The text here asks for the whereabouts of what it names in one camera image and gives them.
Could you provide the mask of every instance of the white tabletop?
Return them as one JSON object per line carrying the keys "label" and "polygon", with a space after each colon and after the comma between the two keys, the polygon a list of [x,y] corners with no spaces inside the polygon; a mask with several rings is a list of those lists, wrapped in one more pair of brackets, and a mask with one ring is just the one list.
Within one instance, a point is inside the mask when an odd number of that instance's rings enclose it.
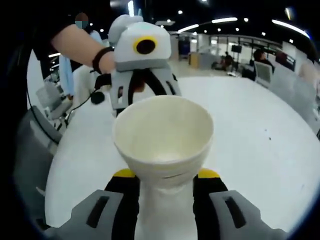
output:
{"label": "white tabletop", "polygon": [[[187,77],[182,96],[205,107],[214,141],[205,168],[221,176],[261,211],[272,228],[290,231],[309,209],[320,183],[320,142],[284,101],[251,80]],[[46,223],[60,227],[74,206],[127,165],[111,139],[108,102],[78,109],[58,146],[48,176]]]}

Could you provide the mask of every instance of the white table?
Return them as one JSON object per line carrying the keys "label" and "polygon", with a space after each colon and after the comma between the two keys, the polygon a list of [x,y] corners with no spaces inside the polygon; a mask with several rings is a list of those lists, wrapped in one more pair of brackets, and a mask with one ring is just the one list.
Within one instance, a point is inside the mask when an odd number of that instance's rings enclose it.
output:
{"label": "white table", "polygon": [[[284,101],[251,80],[180,78],[182,95],[205,107],[214,141],[205,168],[217,171],[261,210],[272,228],[290,231],[313,202],[320,183],[320,142]],[[74,206],[126,164],[111,140],[114,118],[107,102],[90,101],[75,114],[48,176],[47,224],[59,227]]]}

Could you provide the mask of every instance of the cup rim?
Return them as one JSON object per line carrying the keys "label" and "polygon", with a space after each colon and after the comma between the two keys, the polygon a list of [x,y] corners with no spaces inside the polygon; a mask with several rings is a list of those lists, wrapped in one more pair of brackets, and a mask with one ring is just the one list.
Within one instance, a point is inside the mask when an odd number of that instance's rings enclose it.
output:
{"label": "cup rim", "polygon": [[125,110],[123,110],[118,116],[117,118],[121,117],[121,115],[123,115],[123,113],[125,113],[125,111],[127,109],[132,109],[132,108],[137,108],[138,105],[142,104],[143,102],[147,102],[147,101],[150,101],[151,99],[153,98],[176,98],[176,99],[184,99],[184,100],[187,100],[188,102],[200,107],[201,109],[204,110],[204,112],[209,116],[209,119],[210,119],[210,122],[211,122],[211,125],[212,125],[212,131],[211,131],[211,137],[207,140],[207,142],[203,145],[203,147],[197,151],[195,154],[183,159],[183,160],[170,160],[170,161],[147,161],[147,160],[141,160],[141,159],[137,159],[137,158],[134,158],[134,157],[131,157],[129,156],[129,154],[125,151],[123,151],[122,149],[120,149],[120,147],[117,145],[116,143],[116,125],[117,125],[117,119],[115,120],[114,124],[113,124],[113,127],[112,127],[112,141],[113,141],[113,144],[116,146],[116,148],[121,152],[121,154],[125,155],[127,158],[130,158],[136,162],[139,162],[141,164],[151,164],[151,165],[168,165],[168,164],[177,164],[177,163],[184,163],[184,162],[188,162],[190,161],[191,159],[194,159],[195,157],[199,156],[207,147],[209,144],[211,144],[212,142],[212,139],[213,139],[213,135],[214,135],[214,129],[215,129],[215,125],[214,125],[214,120],[211,116],[211,114],[203,107],[201,106],[200,104],[194,102],[194,101],[191,101],[185,97],[182,97],[182,96],[177,96],[177,95],[156,95],[156,96],[152,96],[152,97],[148,97],[146,99],[142,99],[140,100],[139,102],[136,102],[134,104],[131,104],[130,106],[128,106]]}

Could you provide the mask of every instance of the white robot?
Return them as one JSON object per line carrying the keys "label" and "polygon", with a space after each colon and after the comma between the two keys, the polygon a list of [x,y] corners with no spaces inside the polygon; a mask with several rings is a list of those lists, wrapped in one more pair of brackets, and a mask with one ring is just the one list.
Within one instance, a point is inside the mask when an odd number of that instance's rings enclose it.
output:
{"label": "white robot", "polygon": [[[155,95],[181,95],[168,59],[171,56],[169,33],[141,16],[119,16],[111,25],[108,38],[114,46],[116,70],[111,74],[110,99],[119,114],[133,103],[135,81],[149,85]],[[122,102],[118,101],[122,89]]]}

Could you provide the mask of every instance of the black wristband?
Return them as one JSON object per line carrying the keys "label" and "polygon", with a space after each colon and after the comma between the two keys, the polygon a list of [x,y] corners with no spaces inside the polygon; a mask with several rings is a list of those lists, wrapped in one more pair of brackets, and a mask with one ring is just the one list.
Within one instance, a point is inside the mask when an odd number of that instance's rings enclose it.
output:
{"label": "black wristband", "polygon": [[92,67],[95,71],[97,71],[99,74],[102,74],[99,68],[99,62],[101,60],[101,58],[103,57],[103,55],[105,55],[108,52],[113,52],[114,48],[112,46],[108,46],[104,49],[101,49],[94,57],[94,59],[92,60]]}

